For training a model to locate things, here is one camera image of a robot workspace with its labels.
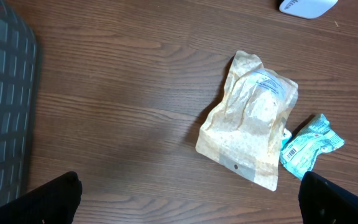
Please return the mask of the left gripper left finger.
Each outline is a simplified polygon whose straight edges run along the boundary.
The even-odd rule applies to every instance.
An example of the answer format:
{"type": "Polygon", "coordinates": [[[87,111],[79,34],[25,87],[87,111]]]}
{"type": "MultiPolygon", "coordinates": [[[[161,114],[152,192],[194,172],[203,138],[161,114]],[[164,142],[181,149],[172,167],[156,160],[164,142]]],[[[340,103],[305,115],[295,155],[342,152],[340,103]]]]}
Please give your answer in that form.
{"type": "Polygon", "coordinates": [[[71,224],[82,184],[70,171],[0,207],[0,224],[71,224]]]}

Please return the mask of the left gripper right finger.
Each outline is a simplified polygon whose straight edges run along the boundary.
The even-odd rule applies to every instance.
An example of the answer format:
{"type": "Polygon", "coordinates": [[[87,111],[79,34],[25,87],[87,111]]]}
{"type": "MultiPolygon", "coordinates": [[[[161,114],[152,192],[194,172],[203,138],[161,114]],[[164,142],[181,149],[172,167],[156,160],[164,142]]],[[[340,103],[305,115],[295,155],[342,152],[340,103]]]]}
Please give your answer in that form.
{"type": "Polygon", "coordinates": [[[358,196],[308,171],[298,194],[304,224],[358,223],[358,196]]]}

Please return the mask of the teal wet wipes pack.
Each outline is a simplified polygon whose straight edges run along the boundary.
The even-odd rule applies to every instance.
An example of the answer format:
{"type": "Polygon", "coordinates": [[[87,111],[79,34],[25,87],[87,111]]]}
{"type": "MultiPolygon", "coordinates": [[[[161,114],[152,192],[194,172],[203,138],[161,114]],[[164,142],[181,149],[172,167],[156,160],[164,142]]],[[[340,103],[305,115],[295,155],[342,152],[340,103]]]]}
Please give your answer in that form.
{"type": "Polygon", "coordinates": [[[302,179],[313,170],[320,154],[333,152],[345,145],[323,114],[317,114],[280,151],[280,162],[295,177],[302,179]]]}

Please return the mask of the beige plastic pouch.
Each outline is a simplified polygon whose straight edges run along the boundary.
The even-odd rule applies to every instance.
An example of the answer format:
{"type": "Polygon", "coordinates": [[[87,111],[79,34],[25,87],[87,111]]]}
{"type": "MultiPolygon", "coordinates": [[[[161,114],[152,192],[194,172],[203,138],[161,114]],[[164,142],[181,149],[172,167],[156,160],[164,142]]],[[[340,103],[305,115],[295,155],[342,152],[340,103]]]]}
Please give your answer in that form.
{"type": "Polygon", "coordinates": [[[238,50],[223,99],[200,127],[196,151],[276,190],[285,125],[297,98],[297,83],[265,68],[257,55],[238,50]]]}

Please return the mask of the teal Kleenex tissue pack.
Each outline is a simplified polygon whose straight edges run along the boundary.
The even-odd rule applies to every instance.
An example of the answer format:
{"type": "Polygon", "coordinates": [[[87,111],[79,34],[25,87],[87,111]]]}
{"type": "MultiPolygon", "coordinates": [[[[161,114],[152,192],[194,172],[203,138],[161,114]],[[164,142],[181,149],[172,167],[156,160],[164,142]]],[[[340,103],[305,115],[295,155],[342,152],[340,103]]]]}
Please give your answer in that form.
{"type": "Polygon", "coordinates": [[[291,138],[292,138],[292,133],[287,128],[285,128],[284,132],[283,132],[283,136],[282,136],[281,149],[283,149],[285,147],[285,145],[290,141],[291,138]]]}

